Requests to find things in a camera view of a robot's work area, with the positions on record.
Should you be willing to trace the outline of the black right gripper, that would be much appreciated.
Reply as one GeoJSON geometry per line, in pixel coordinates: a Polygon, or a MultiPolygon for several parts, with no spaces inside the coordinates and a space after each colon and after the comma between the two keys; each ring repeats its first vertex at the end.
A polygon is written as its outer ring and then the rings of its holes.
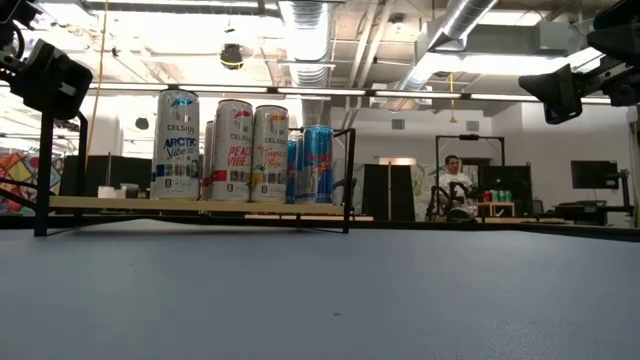
{"type": "Polygon", "coordinates": [[[569,65],[555,72],[524,75],[519,86],[543,104],[545,122],[559,125],[579,117],[583,112],[582,97],[601,92],[614,107],[639,104],[639,66],[604,56],[599,66],[581,74],[580,90],[569,65]]]}

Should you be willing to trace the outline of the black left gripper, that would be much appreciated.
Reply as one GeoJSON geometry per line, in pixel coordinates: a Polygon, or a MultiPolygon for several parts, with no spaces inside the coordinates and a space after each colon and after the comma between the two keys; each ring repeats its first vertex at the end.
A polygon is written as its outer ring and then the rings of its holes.
{"type": "Polygon", "coordinates": [[[10,70],[10,92],[23,104],[59,120],[76,117],[93,80],[92,71],[53,45],[38,40],[25,61],[21,28],[43,13],[35,0],[1,0],[1,69],[10,70]]]}

